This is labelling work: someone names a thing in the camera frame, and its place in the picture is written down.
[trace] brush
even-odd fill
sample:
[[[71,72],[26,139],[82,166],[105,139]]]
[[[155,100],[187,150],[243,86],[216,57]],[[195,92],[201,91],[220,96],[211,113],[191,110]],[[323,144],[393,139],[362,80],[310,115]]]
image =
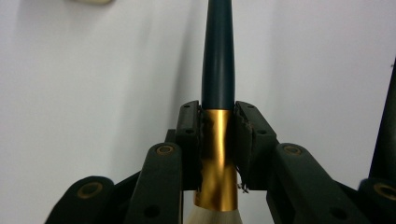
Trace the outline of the brush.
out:
[[[231,0],[209,0],[202,77],[203,182],[187,223],[239,224],[236,170],[228,146],[235,89]]]

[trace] black object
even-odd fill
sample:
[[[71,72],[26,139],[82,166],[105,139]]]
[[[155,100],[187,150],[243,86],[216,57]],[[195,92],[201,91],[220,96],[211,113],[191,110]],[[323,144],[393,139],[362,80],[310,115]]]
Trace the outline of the black object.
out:
[[[202,108],[180,108],[177,128],[148,151],[141,173],[117,185],[91,176],[75,183],[47,223],[181,223],[183,190],[200,188],[202,109],[233,109],[228,133],[242,188],[267,190],[275,223],[396,223],[396,75],[375,147],[370,177],[359,190],[332,180],[312,155],[279,144],[254,105],[233,104],[231,1],[209,0]]]

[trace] brass screw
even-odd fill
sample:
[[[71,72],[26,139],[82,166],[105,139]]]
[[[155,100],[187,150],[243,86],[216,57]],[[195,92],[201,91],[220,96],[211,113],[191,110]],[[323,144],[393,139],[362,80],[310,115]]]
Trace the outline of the brass screw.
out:
[[[103,189],[103,185],[99,182],[91,182],[79,188],[77,196],[80,199],[90,199],[99,194]]]
[[[157,154],[161,156],[167,156],[171,154],[175,149],[171,146],[161,146],[157,148]]]
[[[285,146],[283,147],[283,149],[290,155],[294,155],[294,156],[300,156],[303,152],[297,148],[297,147],[293,147],[293,146]]]
[[[376,191],[377,194],[381,195],[382,197],[385,197],[389,200],[396,201],[396,189],[383,184],[383,183],[376,183],[374,185],[374,190]]]

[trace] white bristles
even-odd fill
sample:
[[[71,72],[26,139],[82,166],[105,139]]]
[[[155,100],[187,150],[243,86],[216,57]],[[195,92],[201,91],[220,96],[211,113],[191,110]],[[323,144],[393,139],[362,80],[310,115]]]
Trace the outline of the white bristles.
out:
[[[242,224],[239,210],[217,212],[193,206],[187,224]]]

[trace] metal ferrule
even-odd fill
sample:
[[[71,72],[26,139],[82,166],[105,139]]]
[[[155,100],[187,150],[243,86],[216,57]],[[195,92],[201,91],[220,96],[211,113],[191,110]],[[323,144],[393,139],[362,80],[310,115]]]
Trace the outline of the metal ferrule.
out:
[[[203,182],[195,192],[195,204],[214,211],[237,209],[237,180],[227,131],[230,129],[231,110],[206,110],[203,118],[203,149],[201,171]]]

